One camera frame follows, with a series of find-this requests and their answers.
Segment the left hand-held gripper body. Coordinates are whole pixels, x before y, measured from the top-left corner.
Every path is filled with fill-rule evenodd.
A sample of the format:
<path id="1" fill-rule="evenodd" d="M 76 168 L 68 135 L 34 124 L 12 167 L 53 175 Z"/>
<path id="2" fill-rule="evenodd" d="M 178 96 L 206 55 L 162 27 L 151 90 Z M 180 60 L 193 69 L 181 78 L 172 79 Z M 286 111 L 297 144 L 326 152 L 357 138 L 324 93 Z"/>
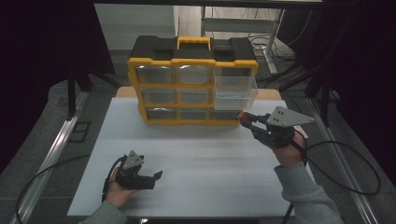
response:
<path id="1" fill-rule="evenodd" d="M 141 156 L 137 155 L 133 150 L 125 155 L 117 172 L 116 181 L 120 186 L 126 189 L 142 189 L 145 183 L 154 183 L 152 176 L 143 176 L 138 172 L 144 163 Z"/>

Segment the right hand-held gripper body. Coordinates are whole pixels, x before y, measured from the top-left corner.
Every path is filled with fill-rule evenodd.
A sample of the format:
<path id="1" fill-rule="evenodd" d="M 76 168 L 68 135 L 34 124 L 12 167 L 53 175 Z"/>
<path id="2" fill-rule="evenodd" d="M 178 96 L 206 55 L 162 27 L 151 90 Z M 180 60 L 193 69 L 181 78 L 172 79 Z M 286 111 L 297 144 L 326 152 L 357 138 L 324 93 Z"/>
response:
<path id="1" fill-rule="evenodd" d="M 264 122 L 266 130 L 261 142 L 272 148 L 286 147 L 294 138 L 295 126 L 314 121 L 312 117 L 277 106 Z"/>

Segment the clear plastic drawer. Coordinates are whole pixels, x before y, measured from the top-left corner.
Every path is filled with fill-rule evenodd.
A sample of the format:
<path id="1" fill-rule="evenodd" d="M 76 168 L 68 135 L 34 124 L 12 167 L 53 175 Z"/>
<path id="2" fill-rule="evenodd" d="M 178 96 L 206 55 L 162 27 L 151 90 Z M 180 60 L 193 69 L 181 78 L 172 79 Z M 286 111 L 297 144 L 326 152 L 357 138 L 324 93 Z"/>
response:
<path id="1" fill-rule="evenodd" d="M 258 96 L 255 77 L 215 77 L 216 110 L 250 109 Z"/>

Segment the yellow black drawer organizer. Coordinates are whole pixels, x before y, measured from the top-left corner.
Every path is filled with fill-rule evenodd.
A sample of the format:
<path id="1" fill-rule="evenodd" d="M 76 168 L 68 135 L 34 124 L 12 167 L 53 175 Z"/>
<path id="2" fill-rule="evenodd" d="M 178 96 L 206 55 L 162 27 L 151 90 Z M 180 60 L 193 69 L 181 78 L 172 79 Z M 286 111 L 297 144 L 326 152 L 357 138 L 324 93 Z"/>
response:
<path id="1" fill-rule="evenodd" d="M 159 38 L 141 35 L 134 44 L 127 61 L 128 77 L 135 90 L 137 65 L 201 65 L 214 69 L 215 77 L 255 77 L 259 68 L 248 39 L 232 37 L 177 36 Z"/>

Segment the person's right hand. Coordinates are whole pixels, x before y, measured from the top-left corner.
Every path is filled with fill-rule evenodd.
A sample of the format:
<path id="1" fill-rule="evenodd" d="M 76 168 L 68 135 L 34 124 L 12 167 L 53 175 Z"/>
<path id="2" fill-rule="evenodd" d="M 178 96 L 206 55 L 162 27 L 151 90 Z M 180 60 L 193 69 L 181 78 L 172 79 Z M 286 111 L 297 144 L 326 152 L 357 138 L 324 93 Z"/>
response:
<path id="1" fill-rule="evenodd" d="M 293 141 L 302 149 L 305 149 L 305 139 L 296 134 Z M 303 160 L 301 152 L 294 146 L 288 145 L 287 147 L 276 148 L 273 150 L 276 159 L 282 167 L 289 167 L 295 165 Z"/>

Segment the person's left hand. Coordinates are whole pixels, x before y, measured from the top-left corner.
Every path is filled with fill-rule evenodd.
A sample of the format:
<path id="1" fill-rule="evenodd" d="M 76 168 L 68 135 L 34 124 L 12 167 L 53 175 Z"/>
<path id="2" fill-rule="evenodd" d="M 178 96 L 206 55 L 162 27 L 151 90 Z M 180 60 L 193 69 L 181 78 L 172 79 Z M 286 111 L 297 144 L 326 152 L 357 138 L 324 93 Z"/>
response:
<path id="1" fill-rule="evenodd" d="M 105 200 L 116 208 L 122 208 L 132 197 L 137 193 L 137 189 L 126 189 L 119 185 L 116 181 L 118 169 L 115 168 L 109 178 L 109 183 L 106 185 Z"/>

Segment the black stand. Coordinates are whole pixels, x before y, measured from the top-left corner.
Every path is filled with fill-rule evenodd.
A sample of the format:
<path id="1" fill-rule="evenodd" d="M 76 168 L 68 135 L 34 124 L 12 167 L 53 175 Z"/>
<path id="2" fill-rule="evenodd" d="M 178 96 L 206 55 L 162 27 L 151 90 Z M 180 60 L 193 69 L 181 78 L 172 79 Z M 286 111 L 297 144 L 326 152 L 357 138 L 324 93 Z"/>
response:
<path id="1" fill-rule="evenodd" d="M 67 101 L 68 101 L 68 115 L 67 120 L 71 120 L 77 115 L 77 98 L 76 98 L 76 85 L 80 87 L 83 92 L 92 90 L 92 82 L 89 74 L 102 79 L 107 84 L 118 89 L 121 84 L 106 75 L 105 73 L 90 70 L 89 68 L 71 69 L 67 74 Z"/>
<path id="2" fill-rule="evenodd" d="M 308 98 L 313 98 L 316 97 L 319 92 L 321 93 L 319 99 L 319 115 L 323 123 L 326 126 L 329 126 L 328 109 L 330 102 L 330 75 L 324 65 L 319 64 L 300 77 L 297 77 L 286 84 L 282 84 L 278 90 L 280 92 L 285 91 L 306 79 L 310 79 L 310 81 L 304 90 L 304 94 Z"/>

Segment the set of closed clear drawers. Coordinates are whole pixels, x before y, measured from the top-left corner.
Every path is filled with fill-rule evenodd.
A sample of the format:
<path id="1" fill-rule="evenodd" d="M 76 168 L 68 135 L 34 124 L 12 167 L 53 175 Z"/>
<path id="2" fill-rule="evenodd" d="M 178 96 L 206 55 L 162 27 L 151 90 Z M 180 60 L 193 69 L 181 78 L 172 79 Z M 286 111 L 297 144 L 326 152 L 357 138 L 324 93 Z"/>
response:
<path id="1" fill-rule="evenodd" d="M 139 112 L 150 124 L 234 125 L 239 110 L 214 108 L 214 69 L 201 65 L 137 65 Z"/>

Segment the dark curtain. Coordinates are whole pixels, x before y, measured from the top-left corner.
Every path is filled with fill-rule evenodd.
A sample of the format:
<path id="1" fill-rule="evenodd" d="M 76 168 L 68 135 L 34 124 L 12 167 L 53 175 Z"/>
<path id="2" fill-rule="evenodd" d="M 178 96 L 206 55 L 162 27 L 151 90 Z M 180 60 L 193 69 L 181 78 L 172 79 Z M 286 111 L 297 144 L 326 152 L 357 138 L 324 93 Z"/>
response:
<path id="1" fill-rule="evenodd" d="M 0 0 L 0 174 L 70 74 L 112 74 L 94 0 Z"/>
<path id="2" fill-rule="evenodd" d="M 324 59 L 347 17 L 353 17 L 307 92 L 316 94 L 328 84 L 339 94 L 337 109 L 396 186 L 396 0 L 323 1 L 358 5 L 288 9 L 277 38 L 311 70 Z"/>

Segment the black overhead bar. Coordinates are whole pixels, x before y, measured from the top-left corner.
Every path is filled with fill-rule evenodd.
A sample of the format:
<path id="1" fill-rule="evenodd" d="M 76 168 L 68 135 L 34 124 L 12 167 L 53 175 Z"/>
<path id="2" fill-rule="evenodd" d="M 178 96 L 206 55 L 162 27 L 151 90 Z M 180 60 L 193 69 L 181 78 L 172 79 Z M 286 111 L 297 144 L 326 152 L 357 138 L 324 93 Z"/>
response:
<path id="1" fill-rule="evenodd" d="M 194 6 L 194 7 L 321 7 L 322 0 L 92 0 L 98 4 Z"/>

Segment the aluminium floor rail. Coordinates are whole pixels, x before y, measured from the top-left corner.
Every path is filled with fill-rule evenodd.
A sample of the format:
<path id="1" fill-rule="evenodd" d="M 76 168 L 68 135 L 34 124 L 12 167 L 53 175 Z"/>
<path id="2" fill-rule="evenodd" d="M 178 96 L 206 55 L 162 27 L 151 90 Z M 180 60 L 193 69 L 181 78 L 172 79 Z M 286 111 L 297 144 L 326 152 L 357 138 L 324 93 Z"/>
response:
<path id="1" fill-rule="evenodd" d="M 347 159 L 343 154 L 339 145 L 335 143 L 335 138 L 332 134 L 332 131 L 329 127 L 325 125 L 322 121 L 319 114 L 319 107 L 309 98 L 306 98 L 307 106 L 312 112 L 314 118 L 317 121 L 318 128 L 322 136 L 331 141 L 330 150 L 335 159 L 335 164 L 340 170 L 340 174 L 345 181 L 345 184 L 355 190 L 355 192 L 351 191 L 351 197 L 361 215 L 361 218 L 365 224 L 378 224 L 377 217 L 375 216 L 375 212 L 373 207 L 370 205 L 368 198 L 366 195 L 363 195 L 361 185 L 359 184 L 357 178 L 354 176 L 350 166 L 347 163 Z"/>
<path id="2" fill-rule="evenodd" d="M 74 130 L 83 106 L 88 99 L 89 93 L 82 91 L 76 100 L 76 110 L 65 120 L 62 128 L 56 135 L 47 156 L 43 160 L 37 174 L 22 189 L 14 209 L 14 216 L 9 224 L 26 224 L 32 215 L 38 200 L 46 187 L 52 169 L 60 165 L 59 158 L 64 147 Z"/>

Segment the black floor frame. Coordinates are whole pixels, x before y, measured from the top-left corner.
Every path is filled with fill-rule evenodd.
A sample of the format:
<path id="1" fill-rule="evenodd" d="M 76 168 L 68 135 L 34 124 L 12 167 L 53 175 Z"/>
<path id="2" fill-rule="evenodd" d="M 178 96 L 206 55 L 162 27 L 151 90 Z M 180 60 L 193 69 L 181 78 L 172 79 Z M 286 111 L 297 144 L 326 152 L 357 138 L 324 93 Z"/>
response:
<path id="1" fill-rule="evenodd" d="M 73 128 L 68 141 L 70 143 L 84 143 L 91 127 L 90 121 L 79 121 Z"/>

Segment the white metal desk frame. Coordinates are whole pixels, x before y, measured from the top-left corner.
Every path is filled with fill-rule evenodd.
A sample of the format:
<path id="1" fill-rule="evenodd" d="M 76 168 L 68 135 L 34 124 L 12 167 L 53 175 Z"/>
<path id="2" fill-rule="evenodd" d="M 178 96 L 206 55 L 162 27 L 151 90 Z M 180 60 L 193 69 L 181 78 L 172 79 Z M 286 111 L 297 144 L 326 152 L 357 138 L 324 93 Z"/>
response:
<path id="1" fill-rule="evenodd" d="M 221 17 L 217 13 L 217 7 L 210 7 L 207 12 L 206 7 L 201 7 L 201 36 L 210 33 L 237 33 L 248 36 L 257 35 L 267 40 L 261 53 L 266 61 L 271 75 L 278 73 L 274 62 L 273 47 L 276 45 L 276 35 L 284 14 L 284 9 L 265 8 L 267 15 L 259 18 L 259 8 L 253 8 L 253 16 L 249 17 L 249 7 L 231 8 L 222 7 L 224 13 L 229 17 Z"/>

